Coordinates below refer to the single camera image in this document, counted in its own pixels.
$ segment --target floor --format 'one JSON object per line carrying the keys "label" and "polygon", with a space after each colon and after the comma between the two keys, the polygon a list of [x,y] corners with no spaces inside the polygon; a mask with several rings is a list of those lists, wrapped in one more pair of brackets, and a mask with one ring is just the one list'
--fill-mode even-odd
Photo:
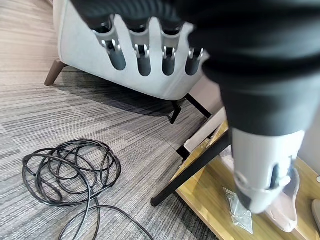
{"label": "floor", "polygon": [[[150,205],[182,163],[176,150],[204,123],[192,105],[182,102],[171,125],[170,102],[72,67],[45,87],[58,54],[52,9],[44,0],[0,1],[0,36],[0,239],[58,239],[83,209],[39,203],[21,175],[24,156],[77,138],[105,142],[121,161],[121,176],[99,196],[101,204],[126,211],[156,240],[216,239],[176,194]],[[118,213],[101,215],[97,239],[147,239]],[[81,239],[92,238],[95,220],[89,217]]]}

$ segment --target black cable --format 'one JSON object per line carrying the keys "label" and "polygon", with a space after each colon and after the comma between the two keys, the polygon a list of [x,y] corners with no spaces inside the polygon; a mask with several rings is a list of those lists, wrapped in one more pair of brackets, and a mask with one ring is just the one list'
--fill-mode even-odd
{"label": "black cable", "polygon": [[[84,147],[93,147],[93,148],[98,147],[99,150],[103,152],[104,157],[101,161],[100,169],[95,169],[94,165],[88,159],[86,159],[84,156],[79,154],[79,151]],[[38,165],[37,171],[33,172],[28,167],[28,163],[32,158],[36,158],[36,157],[40,157],[42,158],[42,160]],[[86,162],[90,168],[79,166],[78,165],[79,159]],[[58,163],[56,169],[54,169],[52,166],[53,162]],[[69,208],[69,207],[75,207],[81,204],[86,204],[85,210],[78,213],[65,225],[65,227],[62,229],[59,235],[59,238],[58,238],[59,240],[62,239],[66,229],[76,219],[78,219],[80,216],[83,216],[82,221],[78,227],[78,230],[73,237],[73,239],[75,240],[84,226],[84,223],[88,216],[88,212],[91,210],[97,210],[97,224],[96,224],[96,229],[93,236],[93,239],[96,239],[99,232],[99,227],[100,227],[100,217],[101,217],[100,209],[101,208],[113,209],[125,215],[132,222],[134,222],[151,240],[153,240],[153,237],[150,235],[150,233],[147,232],[147,230],[142,225],[140,225],[129,214],[127,214],[120,208],[115,206],[110,206],[110,205],[99,205],[99,201],[97,197],[107,188],[112,187],[116,183],[116,181],[118,180],[121,174],[121,164],[119,159],[114,155],[110,147],[105,143],[100,141],[90,140],[90,139],[71,140],[71,141],[60,144],[56,148],[44,148],[44,149],[37,150],[34,153],[25,156],[22,160],[22,163],[23,163],[23,167],[22,167],[23,182],[26,185],[28,191],[32,194],[32,196],[35,199],[37,199],[40,203],[43,203],[49,206],[60,207],[60,208]],[[70,177],[65,177],[65,176],[62,177],[60,175],[60,170],[63,165],[71,167],[75,171],[75,175],[72,175]],[[110,170],[112,166],[115,166],[115,172],[116,172],[115,178],[112,182],[108,183]],[[63,201],[62,192],[57,187],[55,187],[52,183],[42,178],[43,169],[49,170],[49,173],[55,177],[56,183],[61,187],[61,189],[64,192],[69,193],[71,195],[86,194],[87,197],[79,201]],[[35,183],[36,189],[34,187],[31,187],[31,185],[29,184],[29,181],[27,180],[27,175],[26,175],[27,172],[34,177],[34,183]],[[94,182],[92,185],[90,185],[85,173],[94,174]],[[94,191],[94,187],[99,182],[98,174],[100,175],[99,179],[100,179],[100,183],[102,184],[102,187],[99,190]],[[86,190],[83,190],[83,191],[70,190],[67,187],[65,187],[61,182],[61,180],[71,181],[78,178],[80,178],[83,181],[84,185],[86,186]],[[56,193],[56,195],[58,196],[58,200],[48,196],[48,194],[44,189],[43,184],[47,185]],[[90,207],[91,200],[94,200],[96,206]]]}

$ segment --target wooden table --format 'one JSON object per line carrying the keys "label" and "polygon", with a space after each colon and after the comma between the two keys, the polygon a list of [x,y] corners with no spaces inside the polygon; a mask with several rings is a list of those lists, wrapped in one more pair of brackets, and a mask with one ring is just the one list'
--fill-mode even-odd
{"label": "wooden table", "polygon": [[[212,139],[205,140],[191,153],[175,176],[187,168],[208,146],[214,144],[227,129],[228,125],[224,122]],[[219,156],[176,192],[221,240],[320,240],[311,210],[312,201],[320,199],[317,174],[299,158],[295,167],[300,175],[300,189],[296,199],[298,225],[291,233],[281,231],[264,213],[252,216],[253,234],[233,224],[223,187],[235,191],[235,184],[232,174]]]}

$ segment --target plastic bag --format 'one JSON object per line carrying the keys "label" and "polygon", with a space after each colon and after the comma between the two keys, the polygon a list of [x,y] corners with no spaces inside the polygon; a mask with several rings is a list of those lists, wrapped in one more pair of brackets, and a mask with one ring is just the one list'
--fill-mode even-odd
{"label": "plastic bag", "polygon": [[253,234],[252,214],[239,201],[237,194],[226,188],[223,188],[226,199],[229,202],[231,219],[234,225],[239,226],[249,233]]}

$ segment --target robotic hand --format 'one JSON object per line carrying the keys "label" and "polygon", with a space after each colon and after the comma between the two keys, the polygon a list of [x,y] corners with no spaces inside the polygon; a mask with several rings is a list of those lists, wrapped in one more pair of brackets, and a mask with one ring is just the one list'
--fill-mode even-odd
{"label": "robotic hand", "polygon": [[110,15],[157,17],[195,25],[191,48],[210,58],[232,132],[234,181],[241,203],[263,212],[291,171],[320,96],[320,1],[71,0],[89,28]]}

